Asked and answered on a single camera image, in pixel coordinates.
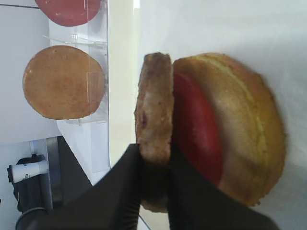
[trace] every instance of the clear plastic holder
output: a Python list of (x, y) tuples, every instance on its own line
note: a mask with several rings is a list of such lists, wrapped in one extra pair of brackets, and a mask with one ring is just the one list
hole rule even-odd
[[(84, 9), (87, 10), (88, 19), (90, 11), (96, 11), (88, 7), (88, 1), (84, 0)], [(89, 116), (65, 120), (68, 124), (90, 128), (91, 139), (91, 162), (92, 173), (107, 171), (109, 163), (109, 141), (108, 141), (108, 43), (107, 43), (107, 0), (101, 0), (100, 9), (96, 16), (88, 20), (86, 24), (66, 27), (49, 20), (49, 35), (43, 35), (50, 40), (51, 46), (72, 46), (89, 54), (99, 63), (103, 72), (91, 71), (92, 60), (89, 58), (89, 72), (87, 73), (87, 100), (90, 103), (91, 114)], [(105, 79), (105, 92), (100, 101), (96, 82), (99, 78)], [(100, 102), (96, 110), (95, 103)]]

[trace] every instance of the tomato slice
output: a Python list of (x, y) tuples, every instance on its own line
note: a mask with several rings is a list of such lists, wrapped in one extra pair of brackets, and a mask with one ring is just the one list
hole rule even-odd
[(223, 172), (222, 146), (213, 110), (202, 89), (190, 77), (174, 74), (172, 142), (213, 184)]
[(54, 23), (77, 26), (92, 20), (101, 0), (35, 0), (42, 12)]

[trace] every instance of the round bun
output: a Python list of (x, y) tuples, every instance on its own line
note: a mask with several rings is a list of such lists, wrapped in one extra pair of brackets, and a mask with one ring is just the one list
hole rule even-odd
[(280, 178), (285, 134), (270, 90), (261, 76), (232, 58), (216, 53), (182, 58), (174, 72), (192, 77), (210, 101), (223, 141), (219, 188), (251, 206)]
[(139, 81), (135, 133), (140, 152), (149, 162), (166, 165), (170, 158), (174, 109), (173, 71), (169, 55), (148, 54)]
[(76, 119), (95, 112), (105, 92), (103, 71), (92, 57), (71, 46), (51, 46), (28, 63), (24, 96), (42, 116)]

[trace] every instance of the bottom bun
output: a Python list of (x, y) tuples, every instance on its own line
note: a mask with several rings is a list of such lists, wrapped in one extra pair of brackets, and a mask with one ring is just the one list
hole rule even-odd
[(280, 178), (285, 134), (270, 90), (261, 76), (226, 55), (208, 53), (182, 58), (174, 72), (192, 77), (210, 101), (223, 142), (219, 188), (251, 206)]

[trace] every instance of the toasted bun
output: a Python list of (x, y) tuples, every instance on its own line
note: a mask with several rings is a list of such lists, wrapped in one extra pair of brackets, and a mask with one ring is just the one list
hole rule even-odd
[(144, 159), (166, 165), (170, 158), (174, 108), (173, 71), (169, 55), (144, 58), (134, 112), (135, 133)]
[(261, 76), (215, 53), (182, 58), (174, 72), (203, 88), (218, 119), (224, 168), (219, 188), (251, 206), (277, 183), (283, 171), (285, 134), (270, 90)]
[(23, 89), (29, 104), (42, 116), (74, 119), (97, 110), (105, 78), (98, 62), (88, 54), (71, 46), (52, 46), (30, 60)]

